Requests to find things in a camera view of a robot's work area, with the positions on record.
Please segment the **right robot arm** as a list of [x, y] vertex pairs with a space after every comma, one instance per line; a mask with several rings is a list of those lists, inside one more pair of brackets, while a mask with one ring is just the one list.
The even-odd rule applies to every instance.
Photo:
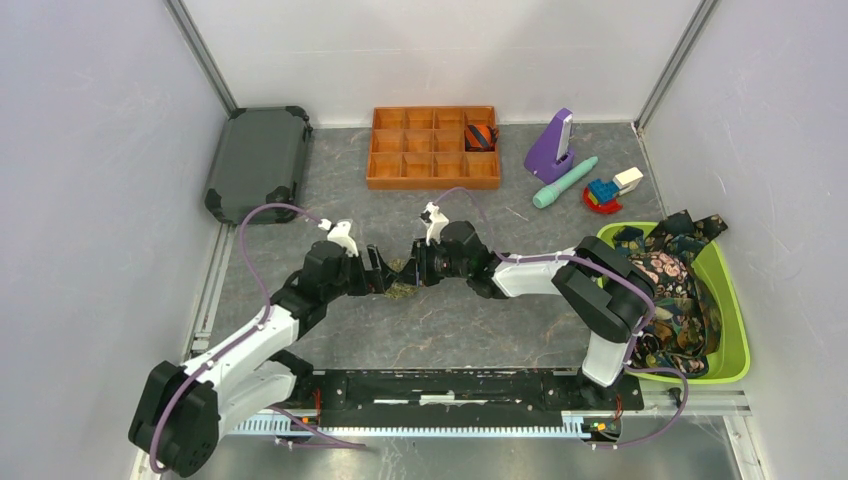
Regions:
[[591, 408], [617, 396], [617, 380], [637, 331], [653, 316], [657, 290], [643, 268], [596, 236], [563, 251], [522, 256], [489, 249], [468, 221], [449, 222], [436, 239], [415, 240], [398, 275], [417, 287], [448, 278], [464, 280], [483, 298], [563, 297], [590, 330], [577, 392]]

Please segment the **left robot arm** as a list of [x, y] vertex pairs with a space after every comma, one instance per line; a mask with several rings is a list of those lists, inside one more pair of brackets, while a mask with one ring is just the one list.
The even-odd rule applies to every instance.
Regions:
[[396, 280], [375, 245], [363, 255], [321, 240], [303, 266], [257, 315], [206, 353], [180, 365], [163, 361], [148, 374], [128, 438], [156, 473], [196, 473], [222, 436], [258, 411], [284, 401], [306, 405], [314, 394], [308, 366], [277, 354], [324, 319], [343, 296], [382, 294]]

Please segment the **green gold vine tie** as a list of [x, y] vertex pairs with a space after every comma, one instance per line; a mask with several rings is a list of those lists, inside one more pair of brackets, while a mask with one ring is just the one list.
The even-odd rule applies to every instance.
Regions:
[[[406, 264], [406, 260], [403, 259], [394, 259], [389, 262], [389, 267], [395, 271], [400, 272]], [[395, 281], [390, 288], [386, 290], [384, 296], [390, 299], [398, 300], [403, 298], [409, 298], [417, 293], [419, 290], [415, 285], [409, 285], [402, 283], [400, 280]]]

